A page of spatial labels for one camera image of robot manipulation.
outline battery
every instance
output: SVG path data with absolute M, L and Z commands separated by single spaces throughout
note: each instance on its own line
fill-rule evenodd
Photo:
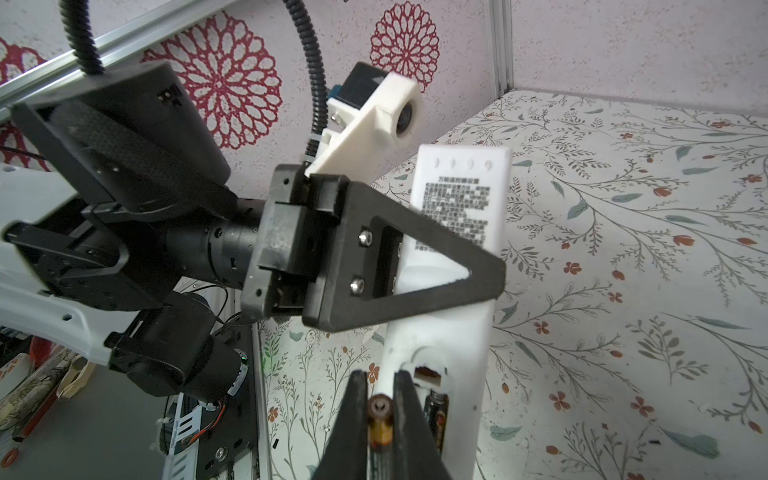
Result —
M 430 390 L 424 401 L 424 417 L 440 454 L 442 454 L 442 441 L 445 437 L 445 425 L 448 422 L 448 403 L 448 394 L 435 390 Z
M 368 446 L 371 480 L 392 480 L 392 440 L 395 435 L 392 399 L 380 393 L 368 401 Z

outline black velcro strap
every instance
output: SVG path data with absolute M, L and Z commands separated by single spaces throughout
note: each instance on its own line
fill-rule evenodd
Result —
M 62 103 L 51 114 L 51 122 L 120 166 L 167 188 L 180 200 L 223 219 L 234 216 L 237 195 L 83 102 Z

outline floral tablecloth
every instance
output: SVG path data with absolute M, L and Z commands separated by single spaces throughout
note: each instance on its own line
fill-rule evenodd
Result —
M 768 120 L 513 91 L 437 143 L 515 152 L 475 479 L 764 476 Z M 407 203 L 414 161 L 376 188 Z M 305 479 L 386 327 L 261 328 L 273 475 Z

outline metal rail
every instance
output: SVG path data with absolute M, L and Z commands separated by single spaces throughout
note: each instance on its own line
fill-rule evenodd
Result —
M 118 64 L 179 31 L 210 17 L 236 0 L 170 0 L 151 12 L 96 38 L 105 67 Z M 11 105 L 82 76 L 72 51 L 46 61 L 0 85 L 0 123 Z

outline red ring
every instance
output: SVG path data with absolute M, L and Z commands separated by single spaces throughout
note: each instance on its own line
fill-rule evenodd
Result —
M 0 467 L 7 468 L 10 467 L 13 462 L 16 461 L 18 458 L 18 449 L 12 449 L 10 452 L 5 454 L 5 457 L 2 458 L 2 461 L 0 462 Z

